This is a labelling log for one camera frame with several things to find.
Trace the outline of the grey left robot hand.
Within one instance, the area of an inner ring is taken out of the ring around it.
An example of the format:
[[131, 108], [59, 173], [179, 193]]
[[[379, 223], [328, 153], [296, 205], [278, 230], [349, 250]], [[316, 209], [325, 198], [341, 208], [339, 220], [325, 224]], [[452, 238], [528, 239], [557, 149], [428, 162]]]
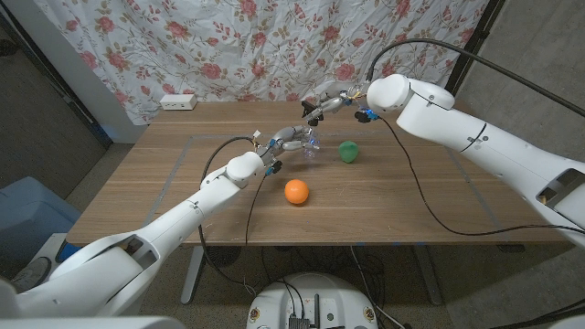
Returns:
[[311, 126], [296, 125], [282, 128], [268, 141], [265, 152], [276, 157], [285, 152], [301, 149], [319, 150], [319, 142], [315, 135], [315, 129]]

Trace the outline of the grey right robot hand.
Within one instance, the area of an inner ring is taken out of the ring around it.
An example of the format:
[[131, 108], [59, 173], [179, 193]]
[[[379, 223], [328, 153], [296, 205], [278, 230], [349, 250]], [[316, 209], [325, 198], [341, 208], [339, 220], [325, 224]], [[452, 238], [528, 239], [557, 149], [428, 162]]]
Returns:
[[318, 122], [326, 113], [336, 113], [345, 106], [365, 104], [370, 82], [334, 82], [321, 94], [316, 108], [303, 118]]

